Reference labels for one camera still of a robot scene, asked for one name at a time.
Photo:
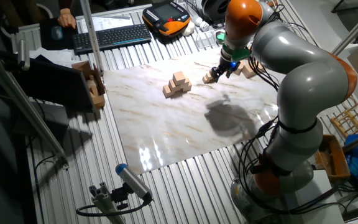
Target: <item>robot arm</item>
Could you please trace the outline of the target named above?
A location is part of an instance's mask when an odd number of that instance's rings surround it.
[[[323,140],[316,116],[348,98],[357,83],[346,62],[299,38],[274,17],[266,2],[232,0],[219,66],[211,69],[215,81],[224,72],[229,77],[232,62],[246,57],[255,35],[252,55],[264,67],[287,74],[277,96],[279,127],[259,159],[258,172],[248,180],[251,190],[266,200],[297,191],[313,178],[307,159]]]

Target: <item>marble mat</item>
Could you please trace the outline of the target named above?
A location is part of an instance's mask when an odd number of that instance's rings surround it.
[[[136,174],[249,139],[277,114],[275,90],[259,77],[202,77],[220,49],[107,71],[104,82],[128,165]],[[183,71],[191,91],[166,99],[164,85]],[[273,73],[280,81],[284,75]]]

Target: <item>stacked wooden blocks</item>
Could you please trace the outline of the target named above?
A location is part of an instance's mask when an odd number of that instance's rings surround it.
[[[165,97],[171,97],[178,92],[187,92],[191,90],[190,80],[183,74],[183,72],[176,72],[173,74],[168,85],[165,85],[162,89]]]
[[[91,93],[95,107],[97,109],[104,107],[104,97],[103,95],[99,95],[98,87],[93,75],[89,76],[89,80],[86,81],[86,85],[88,86],[89,92]]]
[[[203,77],[203,83],[207,84],[207,83],[212,83],[214,82],[214,78],[212,78],[211,76],[211,71],[207,72],[206,75]]]

